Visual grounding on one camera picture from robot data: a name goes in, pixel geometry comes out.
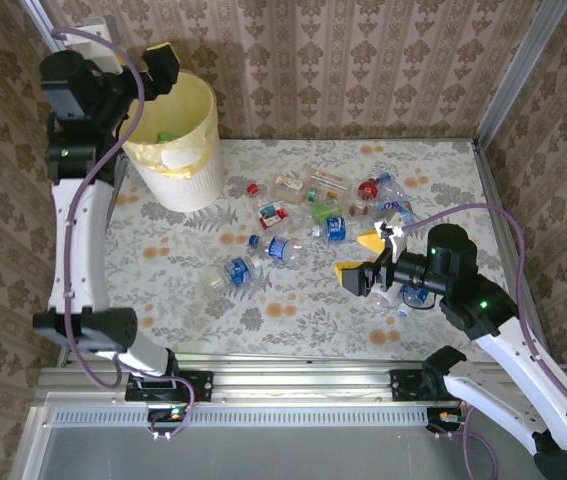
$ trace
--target damask wallpaper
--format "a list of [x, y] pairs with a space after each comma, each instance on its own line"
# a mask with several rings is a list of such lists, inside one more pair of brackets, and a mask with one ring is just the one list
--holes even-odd
[[472, 137], [539, 0], [44, 0], [169, 40], [214, 86], [223, 138]]
[[54, 275], [54, 211], [43, 153], [46, 48], [18, 2], [0, 0], [0, 479], [7, 478], [32, 389], [57, 349], [34, 334]]
[[488, 149], [525, 227], [527, 278], [553, 353], [567, 362], [567, 11]]

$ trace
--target floral tablecloth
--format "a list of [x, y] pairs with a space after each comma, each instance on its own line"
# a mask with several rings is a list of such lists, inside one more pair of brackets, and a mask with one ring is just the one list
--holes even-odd
[[[227, 185], [208, 208], [190, 214], [161, 207], [135, 169], [122, 184], [106, 240], [106, 276], [113, 306], [131, 306], [140, 329], [161, 345], [192, 353], [249, 353], [420, 360], [452, 345], [489, 360], [448, 324], [438, 308], [408, 318], [338, 286], [333, 265], [375, 255], [357, 243], [307, 244], [304, 265], [266, 264], [247, 288], [206, 296], [201, 270], [246, 253], [258, 233], [246, 187], [275, 174], [298, 175], [304, 164], [355, 180], [388, 171], [421, 217], [481, 201], [483, 190], [470, 141], [221, 142]], [[481, 272], [505, 287], [489, 214], [455, 214], [479, 248]], [[425, 252], [425, 240], [408, 248]]]

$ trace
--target white plastic container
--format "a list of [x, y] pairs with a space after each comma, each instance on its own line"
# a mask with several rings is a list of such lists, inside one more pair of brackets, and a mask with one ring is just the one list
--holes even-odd
[[[130, 107], [134, 117], [137, 103]], [[125, 132], [127, 120], [122, 132]], [[161, 133], [175, 140], [157, 143]], [[213, 203], [225, 185], [214, 91], [195, 75], [180, 71], [167, 95], [146, 102], [141, 121], [123, 149], [158, 202], [175, 212]]]

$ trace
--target trash bin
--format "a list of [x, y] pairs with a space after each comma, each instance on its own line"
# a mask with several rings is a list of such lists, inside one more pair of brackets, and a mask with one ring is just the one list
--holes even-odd
[[[136, 107], [134, 102], [130, 119]], [[157, 143], [160, 134], [176, 139]], [[225, 185], [225, 171], [212, 87], [189, 72], [179, 72], [169, 94], [145, 103], [141, 121], [123, 149], [168, 210], [193, 212], [214, 202]]]

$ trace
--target vent grille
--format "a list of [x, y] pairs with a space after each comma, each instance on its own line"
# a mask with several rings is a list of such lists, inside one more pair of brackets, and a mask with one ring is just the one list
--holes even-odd
[[[131, 427], [147, 425], [145, 408], [60, 408], [55, 427]], [[427, 425], [425, 407], [247, 408], [197, 407], [192, 427], [329, 427]]]

